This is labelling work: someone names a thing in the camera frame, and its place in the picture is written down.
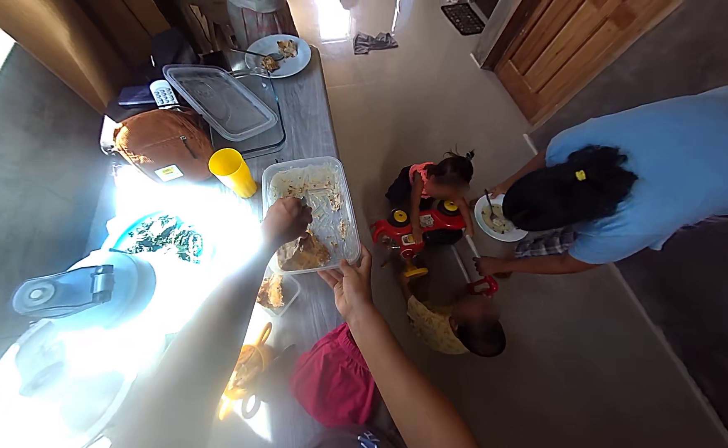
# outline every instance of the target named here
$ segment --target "plaid shorts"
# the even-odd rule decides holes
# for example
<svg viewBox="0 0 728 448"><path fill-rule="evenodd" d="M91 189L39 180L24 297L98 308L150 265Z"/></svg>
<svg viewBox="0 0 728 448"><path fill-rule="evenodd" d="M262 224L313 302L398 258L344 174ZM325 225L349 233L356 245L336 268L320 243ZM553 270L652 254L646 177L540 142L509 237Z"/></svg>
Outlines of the plaid shorts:
<svg viewBox="0 0 728 448"><path fill-rule="evenodd" d="M577 239L577 234L571 227L552 230L535 239L519 242L514 255L517 258L560 255L569 250L575 239Z"/></svg>

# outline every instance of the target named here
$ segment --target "child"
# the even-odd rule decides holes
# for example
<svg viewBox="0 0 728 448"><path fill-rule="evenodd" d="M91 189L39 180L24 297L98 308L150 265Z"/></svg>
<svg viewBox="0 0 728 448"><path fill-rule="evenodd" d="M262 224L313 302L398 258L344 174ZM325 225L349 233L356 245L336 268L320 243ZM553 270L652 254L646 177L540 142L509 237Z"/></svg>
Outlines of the child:
<svg viewBox="0 0 728 448"><path fill-rule="evenodd" d="M422 242L420 209L430 208L434 198L455 202L466 223L466 233L469 236L475 234L469 206L464 199L474 171L471 159L475 152L469 151L466 156L459 156L454 152L447 152L445 155L448 157L439 163L425 162L403 168L386 192L386 198L392 203L392 207L409 206L409 220L416 242Z"/></svg>
<svg viewBox="0 0 728 448"><path fill-rule="evenodd" d="M396 273L403 298L408 300L411 329L430 348L447 355L472 352L497 356L505 349L505 333L486 296L464 296L453 306L425 305L413 295L411 279Z"/></svg>

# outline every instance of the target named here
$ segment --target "yellow shirt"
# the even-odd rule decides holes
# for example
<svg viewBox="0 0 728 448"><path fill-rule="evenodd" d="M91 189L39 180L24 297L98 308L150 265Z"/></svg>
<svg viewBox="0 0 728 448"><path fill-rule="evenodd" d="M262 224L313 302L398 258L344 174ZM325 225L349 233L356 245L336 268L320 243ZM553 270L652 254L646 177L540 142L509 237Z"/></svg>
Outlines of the yellow shirt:
<svg viewBox="0 0 728 448"><path fill-rule="evenodd" d="M447 355L469 353L450 328L452 306L429 307L411 296L407 314L411 329L433 350Z"/></svg>

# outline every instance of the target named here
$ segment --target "blue shirt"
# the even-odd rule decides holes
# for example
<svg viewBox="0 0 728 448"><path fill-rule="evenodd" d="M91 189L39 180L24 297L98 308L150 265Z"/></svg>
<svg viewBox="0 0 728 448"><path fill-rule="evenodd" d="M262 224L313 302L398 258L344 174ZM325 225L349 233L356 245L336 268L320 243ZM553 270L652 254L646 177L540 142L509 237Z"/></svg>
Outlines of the blue shirt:
<svg viewBox="0 0 728 448"><path fill-rule="evenodd" d="M616 214L575 226L580 261L659 250L682 226L728 214L728 86L589 119L552 139L547 166L588 145L619 148L638 180Z"/></svg>

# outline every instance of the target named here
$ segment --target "yellow plastic cup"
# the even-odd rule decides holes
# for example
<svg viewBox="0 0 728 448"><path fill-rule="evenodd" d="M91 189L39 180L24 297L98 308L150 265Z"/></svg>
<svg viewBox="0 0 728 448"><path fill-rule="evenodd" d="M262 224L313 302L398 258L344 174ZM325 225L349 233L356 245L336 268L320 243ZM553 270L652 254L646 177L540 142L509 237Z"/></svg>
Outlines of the yellow plastic cup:
<svg viewBox="0 0 728 448"><path fill-rule="evenodd" d="M248 164L236 149L223 148L212 154L210 171L240 198L250 198L259 188L251 177Z"/></svg>

